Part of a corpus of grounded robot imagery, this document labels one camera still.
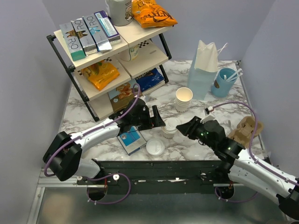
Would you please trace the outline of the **single white lid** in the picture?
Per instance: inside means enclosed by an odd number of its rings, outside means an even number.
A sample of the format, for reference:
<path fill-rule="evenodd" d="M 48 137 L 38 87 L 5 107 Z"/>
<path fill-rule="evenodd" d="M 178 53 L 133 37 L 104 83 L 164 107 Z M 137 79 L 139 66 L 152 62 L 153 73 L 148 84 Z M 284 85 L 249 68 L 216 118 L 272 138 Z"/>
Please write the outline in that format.
<path fill-rule="evenodd" d="M 180 125 L 180 120 L 177 118 L 167 118 L 165 121 L 165 130 L 167 131 L 174 131 L 176 126 Z"/>

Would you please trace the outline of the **stack of white lids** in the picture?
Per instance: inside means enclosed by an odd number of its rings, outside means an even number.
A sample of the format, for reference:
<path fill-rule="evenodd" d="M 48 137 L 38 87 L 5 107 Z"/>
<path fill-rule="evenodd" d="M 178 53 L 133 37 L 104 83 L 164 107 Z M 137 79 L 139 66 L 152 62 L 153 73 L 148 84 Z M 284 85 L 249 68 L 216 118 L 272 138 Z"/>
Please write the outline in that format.
<path fill-rule="evenodd" d="M 150 139 L 147 141 L 146 150 L 152 156 L 160 156 L 165 150 L 165 145 L 160 139 Z"/>

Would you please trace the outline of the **stack of paper cups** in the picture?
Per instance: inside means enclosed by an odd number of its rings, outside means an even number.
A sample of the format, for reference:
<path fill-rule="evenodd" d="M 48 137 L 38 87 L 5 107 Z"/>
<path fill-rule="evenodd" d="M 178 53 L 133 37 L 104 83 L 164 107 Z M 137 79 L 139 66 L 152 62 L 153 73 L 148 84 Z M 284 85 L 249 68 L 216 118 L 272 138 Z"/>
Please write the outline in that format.
<path fill-rule="evenodd" d="M 193 92 L 187 87 L 181 87 L 176 91 L 175 108 L 178 112 L 185 112 L 191 103 Z"/>

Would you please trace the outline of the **light blue paper bag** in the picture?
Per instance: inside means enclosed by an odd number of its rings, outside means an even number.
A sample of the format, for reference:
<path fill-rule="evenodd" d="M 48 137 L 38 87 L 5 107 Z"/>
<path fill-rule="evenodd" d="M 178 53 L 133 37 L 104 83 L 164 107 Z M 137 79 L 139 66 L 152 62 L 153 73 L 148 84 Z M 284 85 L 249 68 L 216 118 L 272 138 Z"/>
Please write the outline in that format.
<path fill-rule="evenodd" d="M 199 41 L 188 73 L 187 87 L 193 92 L 193 99 L 204 100 L 218 72 L 218 55 L 226 48 L 220 49 L 214 42 L 205 44 Z"/>

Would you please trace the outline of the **single paper cup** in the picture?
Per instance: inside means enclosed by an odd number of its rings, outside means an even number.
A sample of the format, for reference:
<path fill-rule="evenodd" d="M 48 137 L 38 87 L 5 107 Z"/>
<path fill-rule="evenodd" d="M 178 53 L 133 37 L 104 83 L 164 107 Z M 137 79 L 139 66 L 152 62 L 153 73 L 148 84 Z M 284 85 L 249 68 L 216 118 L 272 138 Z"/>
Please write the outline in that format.
<path fill-rule="evenodd" d="M 162 127 L 162 135 L 167 139 L 172 139 L 177 132 L 175 126 L 164 126 Z"/>

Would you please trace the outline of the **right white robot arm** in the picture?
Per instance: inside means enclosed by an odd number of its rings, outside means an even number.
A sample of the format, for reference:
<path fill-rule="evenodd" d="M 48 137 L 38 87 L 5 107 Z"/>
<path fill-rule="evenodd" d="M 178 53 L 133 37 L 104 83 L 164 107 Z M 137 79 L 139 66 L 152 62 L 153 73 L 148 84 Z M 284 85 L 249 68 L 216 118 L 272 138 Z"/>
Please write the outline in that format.
<path fill-rule="evenodd" d="M 243 145 L 225 135 L 224 128 L 216 120 L 201 122 L 194 117 L 178 125 L 177 130 L 192 140 L 208 146 L 222 161 L 215 171 L 221 183 L 229 179 L 243 184 L 276 203 L 287 216 L 299 218 L 299 179 L 267 162 L 256 158 Z"/>

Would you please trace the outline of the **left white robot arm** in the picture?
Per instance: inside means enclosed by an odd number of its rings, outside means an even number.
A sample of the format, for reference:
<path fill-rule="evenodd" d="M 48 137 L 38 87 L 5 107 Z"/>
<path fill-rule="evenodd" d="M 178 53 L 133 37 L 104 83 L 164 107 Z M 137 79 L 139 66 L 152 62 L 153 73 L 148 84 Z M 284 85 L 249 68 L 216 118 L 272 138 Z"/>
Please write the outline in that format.
<path fill-rule="evenodd" d="M 82 154 L 101 142 L 129 132 L 132 127 L 139 131 L 165 126 L 157 106 L 152 106 L 153 116 L 149 108 L 140 98 L 134 98 L 125 109 L 110 115 L 102 123 L 74 134 L 60 132 L 43 156 L 52 175 L 60 181 L 72 176 L 87 177 L 93 184 L 103 181 L 103 172 L 96 160 L 83 159 Z"/>

